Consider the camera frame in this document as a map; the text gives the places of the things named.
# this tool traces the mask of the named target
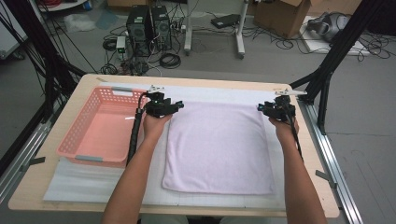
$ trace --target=pink towel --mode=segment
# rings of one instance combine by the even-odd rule
[[[185,102],[170,122],[163,187],[274,193],[262,116],[255,105]]]

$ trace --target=person's left hand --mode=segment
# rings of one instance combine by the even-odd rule
[[[172,118],[172,115],[167,115],[160,119],[146,115],[145,120],[143,121],[145,139],[158,141],[158,139],[161,137],[161,134],[163,134],[163,126],[170,118]]]

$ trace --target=forearm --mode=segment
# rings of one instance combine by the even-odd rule
[[[327,223],[318,194],[294,140],[282,143],[288,223]]]
[[[125,168],[111,195],[102,223],[136,223],[157,140],[145,139]]]

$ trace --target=black metal pole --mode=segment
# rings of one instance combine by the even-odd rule
[[[290,84],[292,88],[297,88],[308,83],[305,89],[307,95],[301,96],[300,99],[309,105],[314,103],[315,98],[321,92],[318,126],[322,134],[326,134],[324,124],[332,74],[338,65],[340,65],[341,61],[347,56],[349,50],[359,39],[374,15],[384,5],[385,1],[386,0],[362,0],[345,29],[333,43],[332,48],[320,67],[314,73],[302,77]]]

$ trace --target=human arm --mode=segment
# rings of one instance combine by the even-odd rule
[[[146,115],[143,122],[145,138],[111,194],[102,217],[102,224],[137,222],[154,148],[163,133],[163,126],[170,118],[171,115],[161,119]]]
[[[276,119],[269,120],[276,126],[276,136],[283,150],[288,223],[327,223],[317,191],[297,150],[290,125]],[[297,120],[294,127],[298,132]]]

